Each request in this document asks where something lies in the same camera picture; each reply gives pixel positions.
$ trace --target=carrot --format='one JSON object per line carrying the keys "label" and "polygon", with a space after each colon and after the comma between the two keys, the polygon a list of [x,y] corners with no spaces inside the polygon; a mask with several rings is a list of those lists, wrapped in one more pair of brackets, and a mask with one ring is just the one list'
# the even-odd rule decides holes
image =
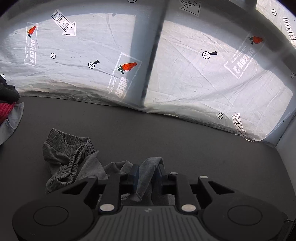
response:
{"label": "carrot", "polygon": [[138,63],[128,63],[121,66],[119,65],[119,68],[117,68],[121,73],[123,74],[123,71],[130,71],[133,67],[135,67]]}
{"label": "carrot", "polygon": [[251,37],[249,38],[249,40],[252,41],[251,44],[253,45],[253,42],[256,43],[256,44],[259,44],[259,43],[261,43],[264,39],[263,39],[263,38],[260,38],[260,37],[256,37],[256,36],[254,36],[254,37],[251,36]]}
{"label": "carrot", "polygon": [[36,26],[34,26],[33,28],[31,28],[28,33],[27,36],[31,37],[31,35],[34,33]]}

